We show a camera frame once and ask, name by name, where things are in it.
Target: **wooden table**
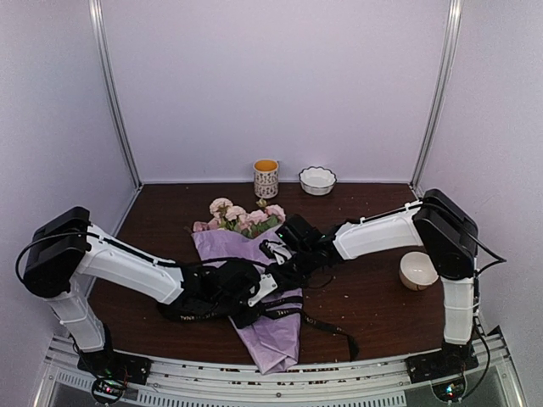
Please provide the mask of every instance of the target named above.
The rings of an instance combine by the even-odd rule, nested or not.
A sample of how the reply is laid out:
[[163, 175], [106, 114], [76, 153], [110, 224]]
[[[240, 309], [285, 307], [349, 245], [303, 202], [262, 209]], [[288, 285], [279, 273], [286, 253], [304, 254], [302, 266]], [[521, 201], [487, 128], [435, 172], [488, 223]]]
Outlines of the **wooden table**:
[[[198, 260], [186, 228], [208, 220], [209, 204], [227, 197], [256, 209], [252, 184], [147, 185], [123, 225], [119, 239], [152, 254]], [[375, 215], [414, 200], [406, 185], [338, 184], [326, 197], [312, 197], [298, 184], [282, 184], [273, 203], [299, 213], [321, 231], [348, 218]], [[361, 346], [359, 359], [438, 348], [444, 327], [443, 290], [434, 284], [414, 293], [400, 283], [401, 256], [413, 248], [369, 254], [330, 270], [336, 279], [322, 289], [306, 289], [305, 311], [342, 326]], [[315, 285], [325, 280], [316, 273]], [[249, 353], [227, 320], [175, 323], [141, 293], [98, 281], [90, 303], [121, 350], [204, 362], [251, 364]], [[341, 336], [302, 326], [300, 363], [348, 360]]]

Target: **pink carnation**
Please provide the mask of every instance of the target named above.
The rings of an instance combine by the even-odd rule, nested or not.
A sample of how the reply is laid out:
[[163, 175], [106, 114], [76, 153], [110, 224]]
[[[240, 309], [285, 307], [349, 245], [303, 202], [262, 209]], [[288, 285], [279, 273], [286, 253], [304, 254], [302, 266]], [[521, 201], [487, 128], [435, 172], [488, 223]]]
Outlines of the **pink carnation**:
[[285, 210], [279, 205], [266, 206], [265, 211], [269, 216], [275, 215], [280, 222], [284, 222], [287, 219], [287, 216], [285, 215]]
[[210, 227], [205, 222], [194, 222], [193, 231], [208, 231]]
[[249, 219], [251, 222], [253, 222], [254, 224], [257, 224], [257, 223], [264, 223], [268, 220], [268, 215], [266, 215], [263, 211], [261, 210], [254, 210], [253, 212], [251, 212], [249, 214]]
[[216, 218], [219, 217], [221, 210], [231, 208], [233, 203], [230, 199], [227, 198], [217, 198], [210, 205], [210, 213]]
[[209, 227], [210, 231], [216, 231], [221, 227], [221, 221], [219, 218], [213, 218], [207, 223], [207, 226]]
[[245, 209], [243, 209], [241, 206], [234, 205], [228, 208], [225, 217], [227, 218], [227, 220], [236, 220], [238, 216], [244, 215], [246, 213], [247, 212], [245, 212]]
[[238, 216], [238, 226], [240, 231], [250, 229], [252, 223], [248, 214], [241, 214]]

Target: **white wall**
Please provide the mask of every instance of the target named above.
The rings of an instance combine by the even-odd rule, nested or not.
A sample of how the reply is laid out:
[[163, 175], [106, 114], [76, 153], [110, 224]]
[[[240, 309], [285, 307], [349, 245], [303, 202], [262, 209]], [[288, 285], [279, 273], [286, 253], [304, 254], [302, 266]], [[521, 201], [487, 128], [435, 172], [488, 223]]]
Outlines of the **white wall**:
[[53, 330], [16, 280], [34, 230], [73, 205], [110, 229], [132, 195], [87, 0], [0, 0], [0, 394], [26, 406]]
[[104, 2], [145, 181], [408, 181], [437, 78], [446, 0]]
[[543, 3], [465, 2], [456, 61], [423, 187], [442, 188], [509, 260], [485, 272], [529, 405], [543, 400]]

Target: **ceramic bowl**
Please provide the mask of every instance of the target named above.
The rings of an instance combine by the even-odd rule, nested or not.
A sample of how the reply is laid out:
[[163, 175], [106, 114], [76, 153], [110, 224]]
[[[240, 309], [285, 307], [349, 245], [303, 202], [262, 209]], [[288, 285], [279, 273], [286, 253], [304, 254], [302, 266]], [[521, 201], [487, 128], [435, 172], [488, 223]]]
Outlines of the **ceramic bowl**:
[[336, 175], [326, 168], [309, 167], [299, 173], [302, 189], [310, 195], [322, 196], [330, 193], [336, 185]]
[[400, 280], [410, 290], [422, 291], [438, 280], [438, 273], [427, 254], [410, 252], [401, 258]]

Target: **patterned cup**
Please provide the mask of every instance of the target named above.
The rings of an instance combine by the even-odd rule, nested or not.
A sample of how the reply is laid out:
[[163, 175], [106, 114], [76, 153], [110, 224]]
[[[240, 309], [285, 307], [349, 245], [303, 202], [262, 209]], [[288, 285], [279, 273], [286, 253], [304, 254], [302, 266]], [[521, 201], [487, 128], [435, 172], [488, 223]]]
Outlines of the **patterned cup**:
[[279, 193], [279, 163], [273, 159], [255, 162], [255, 195], [269, 199]]

